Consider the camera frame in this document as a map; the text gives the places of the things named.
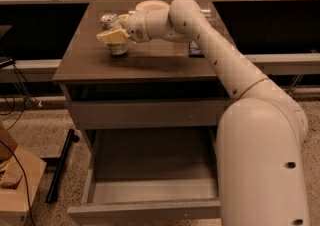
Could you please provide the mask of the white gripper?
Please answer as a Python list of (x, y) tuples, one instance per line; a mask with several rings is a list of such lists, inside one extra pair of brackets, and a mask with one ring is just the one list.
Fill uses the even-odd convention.
[(104, 44), (124, 44), (129, 38), (135, 42), (148, 42), (151, 38), (147, 32), (146, 16), (146, 11), (119, 15), (120, 21), (125, 22), (126, 30), (118, 27), (103, 31), (96, 35), (97, 40)]

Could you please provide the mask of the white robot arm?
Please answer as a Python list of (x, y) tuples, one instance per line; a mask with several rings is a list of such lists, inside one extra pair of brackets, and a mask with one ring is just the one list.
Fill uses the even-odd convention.
[(211, 24), (195, 0), (152, 2), (98, 34), (128, 40), (194, 41), (232, 99), (216, 135), (223, 226), (310, 226), (301, 144), (308, 121), (301, 106)]

